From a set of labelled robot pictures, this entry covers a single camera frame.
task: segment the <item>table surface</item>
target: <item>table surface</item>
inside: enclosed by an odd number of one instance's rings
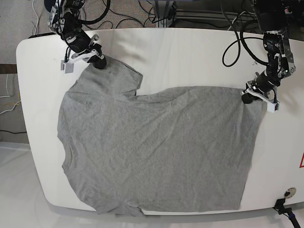
[[[221,63],[222,53],[235,40],[230,31],[188,28],[131,28],[89,31],[97,33],[106,55],[122,60],[143,74],[138,95],[153,94],[178,86],[224,86],[244,88],[258,65],[244,50],[233,67]],[[262,41],[249,40],[249,47],[266,61]],[[291,40],[297,71],[278,88],[280,111],[266,113],[256,146],[240,210],[273,207],[290,187],[297,193],[287,204],[304,201],[304,168],[299,168],[304,151],[304,43]],[[61,165],[65,158],[57,138],[59,108],[65,92],[87,66],[75,64],[74,73],[63,74],[60,61],[66,45],[59,36],[22,41],[17,48],[20,95],[35,166],[46,199],[55,206],[94,210],[82,203],[70,187]],[[237,54],[233,47],[226,57]],[[144,211],[149,215],[210,214]]]

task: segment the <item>red warning triangle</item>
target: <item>red warning triangle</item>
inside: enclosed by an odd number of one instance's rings
[[[302,161],[301,161],[301,164],[300,164],[300,168],[304,168],[304,153],[303,153]]]

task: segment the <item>wire bundle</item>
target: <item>wire bundle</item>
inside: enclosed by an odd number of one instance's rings
[[[9,79],[9,75],[7,74],[7,76],[6,76],[6,93],[7,93],[7,95],[0,96],[0,98],[11,97],[11,95],[9,94],[9,90],[8,90],[8,79]],[[4,110],[4,111],[0,112],[0,115],[13,111],[16,108],[17,105],[21,104],[20,93],[19,92],[18,92],[18,101],[16,103],[7,103],[7,104],[2,105],[1,107],[6,106],[6,105],[10,105],[10,104],[14,105],[14,106],[11,109]]]
[[[140,7],[142,8],[142,10],[144,10],[146,13],[148,13],[149,15],[154,15],[154,14],[151,14],[151,13],[149,13],[143,6],[142,6],[142,4],[138,1],[138,3],[139,3],[139,5],[140,5]],[[124,18],[124,19],[122,19],[121,21],[119,21],[118,22],[118,24],[115,26],[115,29],[117,29],[120,25],[121,25],[121,23],[123,23],[124,21],[128,21],[128,20],[131,20],[131,21],[135,21],[135,22],[137,22],[138,24],[140,24],[143,28],[145,27],[145,24],[146,24],[146,21],[148,20],[146,20],[144,23],[142,23],[140,20],[138,20],[137,18],[135,18],[135,17],[132,17],[132,16],[129,16],[129,15],[125,15],[125,14],[122,14],[122,13],[117,13],[117,12],[115,12],[115,11],[113,11],[112,9],[110,9],[109,8],[109,11],[110,12],[112,12],[113,14],[115,14],[115,15],[118,15],[118,16],[123,16],[123,17],[126,17],[126,18]],[[86,11],[83,9],[83,13],[84,13],[84,15],[85,15],[85,19],[86,19]],[[96,29],[99,29],[101,26],[103,26],[105,23],[109,23],[110,25],[111,25],[111,28],[110,29],[114,29],[114,24],[113,24],[113,22],[112,21],[109,21],[109,20],[106,20],[106,21],[103,21],[98,27],[96,27],[96,28],[93,28],[93,27],[90,27],[90,26],[88,26],[87,24],[84,24],[84,26],[86,26],[88,29],[90,29],[90,30],[96,30]]]
[[[34,13],[35,13],[35,15],[37,17],[37,23],[36,24],[34,24],[34,22],[31,21],[32,24],[34,25],[33,30],[32,30],[32,36],[34,36],[34,35],[37,35],[38,24],[39,24],[39,16],[38,16],[38,14],[37,14],[37,12],[36,12],[36,10],[34,8],[35,0],[28,0],[28,1],[32,1],[32,8],[33,8],[33,11],[34,11]]]
[[[257,20],[253,19],[253,20],[250,20],[250,21],[246,22],[246,23],[242,26],[241,31],[240,31],[240,36],[239,36],[239,35],[238,35],[238,31],[237,31],[237,29],[236,29],[235,26],[234,26],[234,22],[237,20],[237,18],[238,18],[239,16],[241,16],[241,15],[244,14],[244,13],[246,13],[247,11],[243,11],[242,13],[240,13],[240,14],[233,20],[233,22],[230,21],[230,19],[228,18],[226,12],[225,12],[224,9],[223,9],[223,0],[222,0],[222,2],[221,2],[221,11],[222,11],[222,14],[224,15],[226,21],[227,21],[227,22],[229,23],[229,25],[230,25],[229,29],[232,28],[233,31],[234,31],[234,33],[235,33],[235,35],[236,35],[236,37],[237,37],[237,40],[234,41],[232,44],[230,44],[230,45],[226,48],[226,50],[224,51],[223,57],[222,57],[222,63],[223,63],[223,65],[226,66],[226,67],[232,67],[233,65],[235,65],[235,64],[237,63],[237,61],[239,60],[240,55],[241,55],[241,43],[242,43],[242,45],[243,45],[243,47],[245,48],[245,50],[248,52],[248,54],[249,54],[256,62],[258,62],[258,63],[260,63],[260,64],[262,64],[262,65],[264,65],[264,66],[267,66],[268,63],[267,63],[267,62],[264,62],[264,61],[262,61],[262,60],[260,60],[259,58],[257,58],[257,57],[252,53],[252,51],[249,49],[249,47],[248,47],[248,45],[247,45],[247,43],[246,43],[246,41],[245,41],[246,39],[259,39],[259,40],[263,40],[263,39],[262,39],[262,38],[257,38],[257,37],[246,37],[246,38],[244,38],[244,31],[246,30],[246,28],[247,28],[249,25],[257,24]],[[228,50],[229,50],[235,43],[238,44],[237,58],[235,59],[235,61],[234,61],[233,63],[231,63],[231,64],[228,65],[228,64],[225,63],[225,55],[226,55],[226,53],[228,52]]]

